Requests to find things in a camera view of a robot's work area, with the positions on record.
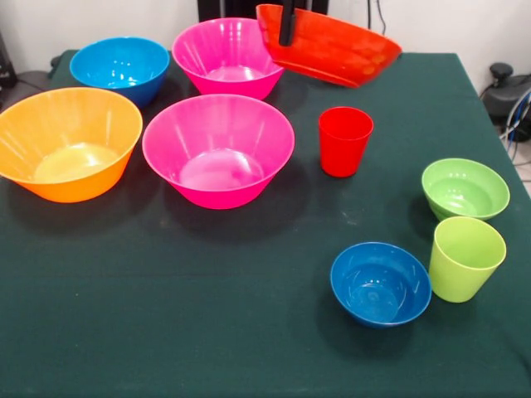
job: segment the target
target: plastic cup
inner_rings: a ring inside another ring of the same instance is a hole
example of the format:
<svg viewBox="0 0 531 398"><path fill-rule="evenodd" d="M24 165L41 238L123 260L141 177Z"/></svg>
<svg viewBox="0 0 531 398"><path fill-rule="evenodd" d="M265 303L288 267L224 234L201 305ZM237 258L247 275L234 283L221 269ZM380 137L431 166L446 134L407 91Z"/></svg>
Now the plastic cup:
<svg viewBox="0 0 531 398"><path fill-rule="evenodd" d="M435 229L431 250L433 293L451 303L472 299L506 253L504 238L486 222L464 216L445 219Z"/></svg>
<svg viewBox="0 0 531 398"><path fill-rule="evenodd" d="M321 167L333 177L350 177L362 160L373 132L371 117L360 109L341 106L319 117Z"/></svg>

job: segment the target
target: red bowl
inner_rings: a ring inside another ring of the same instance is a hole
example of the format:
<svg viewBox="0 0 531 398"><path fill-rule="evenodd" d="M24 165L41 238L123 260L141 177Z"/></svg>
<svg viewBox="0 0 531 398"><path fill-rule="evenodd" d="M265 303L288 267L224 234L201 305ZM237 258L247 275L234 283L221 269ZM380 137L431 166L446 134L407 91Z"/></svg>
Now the red bowl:
<svg viewBox="0 0 531 398"><path fill-rule="evenodd" d="M377 77L402 48L376 32L317 12L295 9L291 46L279 44L282 6L256 7L265 47L287 70L357 88Z"/></svg>

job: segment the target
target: white wall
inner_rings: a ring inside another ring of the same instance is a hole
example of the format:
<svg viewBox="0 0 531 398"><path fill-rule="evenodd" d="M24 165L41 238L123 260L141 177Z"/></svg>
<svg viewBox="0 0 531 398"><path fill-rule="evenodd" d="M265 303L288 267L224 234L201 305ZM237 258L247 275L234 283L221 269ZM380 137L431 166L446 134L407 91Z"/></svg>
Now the white wall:
<svg viewBox="0 0 531 398"><path fill-rule="evenodd" d="M531 73L531 0L380 3L387 35L404 51L456 52L477 90L495 61ZM366 0L330 0L329 14L365 27L366 7ZM195 22L196 0L0 0L0 29L18 72L49 70L65 49L109 36L146 36L169 48ZM373 28L380 29L375 4Z"/></svg>
<svg viewBox="0 0 531 398"><path fill-rule="evenodd" d="M18 73L111 36L143 36L170 48L197 22L196 0L0 0L0 30Z"/></svg>
<svg viewBox="0 0 531 398"><path fill-rule="evenodd" d="M531 0L380 0L386 35L404 51L456 52L475 88L491 82L489 66L510 63L531 73ZM373 0L373 29L380 30ZM366 0L331 0L329 15L367 26Z"/></svg>

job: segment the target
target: table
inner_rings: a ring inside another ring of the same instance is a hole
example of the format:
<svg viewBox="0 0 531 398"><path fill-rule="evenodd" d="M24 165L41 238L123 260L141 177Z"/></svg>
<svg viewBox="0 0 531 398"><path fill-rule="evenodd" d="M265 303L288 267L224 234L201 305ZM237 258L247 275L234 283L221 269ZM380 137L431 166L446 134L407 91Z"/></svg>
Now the table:
<svg viewBox="0 0 531 398"><path fill-rule="evenodd" d="M73 53L52 88L76 84ZM172 64L144 122L189 95ZM139 148L85 203L0 182L0 396L531 396L530 200L457 56L404 54L358 90L286 72L266 100L292 122L295 153L240 209L188 203ZM317 119L335 105L375 122L348 179L318 164ZM335 256L381 240L427 266L436 218L420 177L444 157L509 184L491 221L507 260L468 303L434 296L414 323L359 326L331 293Z"/></svg>

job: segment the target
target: bowl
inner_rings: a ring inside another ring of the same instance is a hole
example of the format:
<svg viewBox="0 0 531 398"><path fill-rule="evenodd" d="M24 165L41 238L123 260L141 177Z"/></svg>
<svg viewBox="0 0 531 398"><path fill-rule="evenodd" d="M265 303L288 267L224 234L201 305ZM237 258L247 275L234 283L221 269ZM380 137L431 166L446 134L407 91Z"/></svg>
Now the bowl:
<svg viewBox="0 0 531 398"><path fill-rule="evenodd" d="M230 209L254 200L295 147L290 121L243 95L182 100L155 116L142 148L149 166L192 203Z"/></svg>
<svg viewBox="0 0 531 398"><path fill-rule="evenodd" d="M255 19L218 18L183 31L173 59L201 94L239 94L263 100L284 69L273 63Z"/></svg>
<svg viewBox="0 0 531 398"><path fill-rule="evenodd" d="M50 201L86 201L117 183L141 133L139 109L111 91L33 95L0 114L0 175Z"/></svg>
<svg viewBox="0 0 531 398"><path fill-rule="evenodd" d="M347 248L332 265L330 283L348 313L372 328L408 323L431 299L424 266L404 249L381 242Z"/></svg>
<svg viewBox="0 0 531 398"><path fill-rule="evenodd" d="M402 53L397 43L376 32L300 8L295 9L293 41L281 46L282 6L261 4L256 16L277 65L336 85L368 83Z"/></svg>
<svg viewBox="0 0 531 398"><path fill-rule="evenodd" d="M113 90L138 107L158 93L169 66L169 53L142 37L112 37L79 50L70 72L83 85Z"/></svg>
<svg viewBox="0 0 531 398"><path fill-rule="evenodd" d="M437 160L424 170L421 180L428 204L441 221L452 216L489 220L509 204L504 179L473 160Z"/></svg>

